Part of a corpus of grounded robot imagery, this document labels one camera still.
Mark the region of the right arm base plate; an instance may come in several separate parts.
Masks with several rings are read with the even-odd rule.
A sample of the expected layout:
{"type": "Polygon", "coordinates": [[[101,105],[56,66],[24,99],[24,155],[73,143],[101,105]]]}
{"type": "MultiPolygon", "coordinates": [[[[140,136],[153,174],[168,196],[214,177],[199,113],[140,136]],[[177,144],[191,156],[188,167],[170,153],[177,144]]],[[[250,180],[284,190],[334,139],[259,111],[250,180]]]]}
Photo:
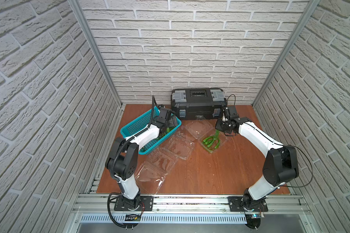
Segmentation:
{"type": "Polygon", "coordinates": [[[231,212],[268,212],[268,207],[265,198],[253,200],[244,196],[229,196],[227,197],[231,212]]]}

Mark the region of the teal plastic perforated basket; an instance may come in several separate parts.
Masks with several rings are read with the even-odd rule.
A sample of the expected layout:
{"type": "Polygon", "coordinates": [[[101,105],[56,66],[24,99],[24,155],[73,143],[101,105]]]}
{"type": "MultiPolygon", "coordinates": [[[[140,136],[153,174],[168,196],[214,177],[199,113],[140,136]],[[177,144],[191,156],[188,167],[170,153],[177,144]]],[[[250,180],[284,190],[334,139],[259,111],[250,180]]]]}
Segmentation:
{"type": "MultiPolygon", "coordinates": [[[[121,128],[120,133],[123,136],[123,138],[130,138],[133,135],[137,134],[138,132],[142,131],[149,122],[151,116],[151,110],[148,110],[141,116],[137,117],[130,123],[126,124],[124,127],[121,128]]],[[[152,151],[154,151],[157,147],[159,147],[162,143],[164,143],[169,137],[171,137],[177,129],[182,125],[181,120],[175,116],[175,119],[177,120],[176,126],[170,126],[170,130],[165,133],[164,136],[159,136],[159,138],[153,139],[149,141],[145,146],[143,146],[139,150],[140,155],[148,155],[152,151]]]]}

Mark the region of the clear clamshell container with peppers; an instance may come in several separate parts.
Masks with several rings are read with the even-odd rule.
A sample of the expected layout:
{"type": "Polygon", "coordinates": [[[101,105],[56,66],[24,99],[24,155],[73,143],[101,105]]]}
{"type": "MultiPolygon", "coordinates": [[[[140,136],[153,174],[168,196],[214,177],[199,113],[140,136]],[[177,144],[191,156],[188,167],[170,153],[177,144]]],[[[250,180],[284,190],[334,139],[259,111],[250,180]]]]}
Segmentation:
{"type": "Polygon", "coordinates": [[[177,162],[178,157],[166,149],[158,148],[150,153],[135,172],[135,181],[140,192],[157,194],[177,162]]]}

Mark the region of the clear pepper container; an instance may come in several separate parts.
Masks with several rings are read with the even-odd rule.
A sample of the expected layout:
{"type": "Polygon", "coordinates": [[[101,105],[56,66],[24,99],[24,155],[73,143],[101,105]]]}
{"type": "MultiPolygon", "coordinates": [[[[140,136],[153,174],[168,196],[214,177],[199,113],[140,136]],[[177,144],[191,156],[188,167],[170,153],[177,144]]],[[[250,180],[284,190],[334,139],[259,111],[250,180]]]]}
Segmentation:
{"type": "Polygon", "coordinates": [[[194,150],[195,143],[187,138],[182,132],[174,133],[160,146],[169,155],[182,160],[188,160],[194,150]]]}
{"type": "Polygon", "coordinates": [[[186,131],[209,153],[221,150],[228,142],[228,138],[215,129],[212,120],[189,120],[185,125],[186,131]]]}

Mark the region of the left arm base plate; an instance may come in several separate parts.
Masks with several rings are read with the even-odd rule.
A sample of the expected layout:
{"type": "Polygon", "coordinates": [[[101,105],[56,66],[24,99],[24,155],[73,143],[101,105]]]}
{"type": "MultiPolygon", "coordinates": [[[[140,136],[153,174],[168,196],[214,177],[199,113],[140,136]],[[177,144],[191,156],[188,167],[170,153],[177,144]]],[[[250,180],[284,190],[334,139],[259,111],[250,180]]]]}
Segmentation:
{"type": "Polygon", "coordinates": [[[114,206],[114,211],[142,211],[141,204],[144,205],[144,211],[152,211],[154,196],[140,196],[133,200],[123,196],[117,198],[114,206]]]}

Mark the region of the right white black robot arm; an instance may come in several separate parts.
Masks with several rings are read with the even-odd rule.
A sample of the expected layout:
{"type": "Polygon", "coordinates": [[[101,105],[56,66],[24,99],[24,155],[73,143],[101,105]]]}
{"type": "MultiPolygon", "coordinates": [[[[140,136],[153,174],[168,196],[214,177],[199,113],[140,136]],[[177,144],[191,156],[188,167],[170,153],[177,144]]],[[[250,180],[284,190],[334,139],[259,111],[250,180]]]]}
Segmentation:
{"type": "Polygon", "coordinates": [[[239,134],[249,140],[265,157],[261,178],[244,191],[241,206],[252,212],[263,206],[267,195],[299,177],[299,147],[276,141],[250,119],[240,117],[235,107],[223,107],[215,129],[231,136],[239,134]]]}

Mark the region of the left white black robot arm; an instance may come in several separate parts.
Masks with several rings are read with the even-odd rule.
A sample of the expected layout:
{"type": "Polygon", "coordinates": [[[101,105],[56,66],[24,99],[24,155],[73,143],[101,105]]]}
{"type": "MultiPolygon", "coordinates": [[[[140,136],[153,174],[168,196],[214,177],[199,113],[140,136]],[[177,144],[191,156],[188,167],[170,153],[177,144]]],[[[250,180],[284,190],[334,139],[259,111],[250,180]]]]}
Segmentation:
{"type": "Polygon", "coordinates": [[[139,154],[148,154],[171,136],[181,124],[173,110],[158,105],[152,97],[151,109],[121,130],[123,137],[114,140],[105,167],[117,181],[124,205],[129,210],[143,206],[135,170],[139,154]]]}

